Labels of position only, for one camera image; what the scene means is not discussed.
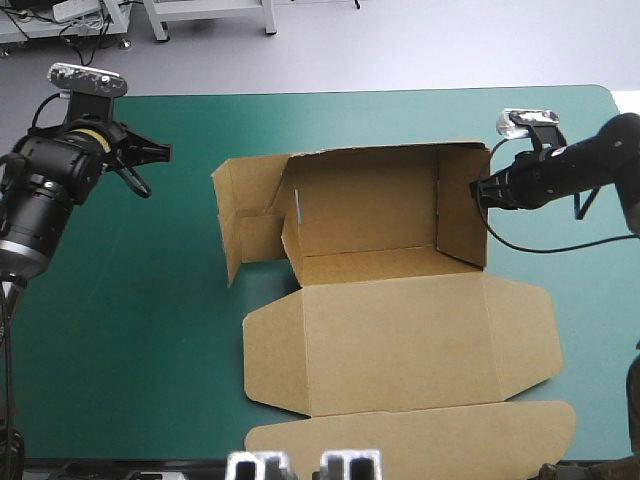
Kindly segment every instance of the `metal bracket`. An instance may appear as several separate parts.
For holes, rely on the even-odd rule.
[[[576,220],[584,219],[584,216],[587,214],[589,207],[591,206],[593,201],[596,199],[596,196],[598,195],[599,192],[600,192],[600,187],[597,187],[591,190],[591,193],[589,193],[589,196],[587,197],[587,199],[584,201],[582,205],[580,205],[581,203],[580,194],[576,193],[573,196],[573,212],[575,214]]]
[[[328,450],[320,459],[318,480],[382,480],[379,450]]]
[[[232,452],[225,480],[298,480],[284,452]]]

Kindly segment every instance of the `power strip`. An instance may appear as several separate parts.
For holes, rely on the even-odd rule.
[[[66,0],[53,6],[53,18],[63,23],[100,11],[100,0]]]

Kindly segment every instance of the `yellow ring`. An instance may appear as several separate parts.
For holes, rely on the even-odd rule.
[[[95,140],[97,140],[100,145],[102,145],[102,148],[104,149],[105,153],[111,152],[111,146],[109,145],[109,142],[107,141],[107,139],[104,138],[100,133],[96,132],[95,130],[89,130],[88,128],[76,128],[75,130],[71,130],[71,131],[89,135],[91,138],[94,138]]]

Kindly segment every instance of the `box side panel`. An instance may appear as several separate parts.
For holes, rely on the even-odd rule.
[[[312,416],[502,400],[480,274],[304,291]]]
[[[222,248],[227,262],[227,279],[231,284],[242,262],[242,245],[233,201],[229,162],[223,163],[213,173],[212,178],[218,203],[218,222],[222,233]]]
[[[438,161],[438,250],[484,267],[487,231],[469,184],[488,168],[484,148],[441,146]]]
[[[435,152],[407,146],[292,158],[303,255],[433,245]]]
[[[282,242],[272,241],[280,238],[283,222],[282,215],[240,218],[242,261],[247,263],[286,258]]]
[[[269,425],[245,445],[286,451],[300,478],[311,478],[324,450],[377,448],[390,479],[524,480],[560,460],[574,432],[564,402],[509,402]]]
[[[271,206],[282,181],[289,155],[233,158],[229,165],[239,216],[272,213]]]
[[[562,369],[553,304],[540,287],[482,277],[503,398],[509,398]]]
[[[302,292],[250,313],[243,322],[244,384],[249,398],[309,411]]]
[[[367,282],[389,278],[478,271],[434,247],[343,253],[304,258],[303,285]]]

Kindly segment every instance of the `metal frame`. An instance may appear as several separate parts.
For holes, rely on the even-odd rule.
[[[149,22],[158,41],[169,40],[166,22],[238,17],[262,9],[266,33],[273,35],[276,18],[273,0],[144,0]]]

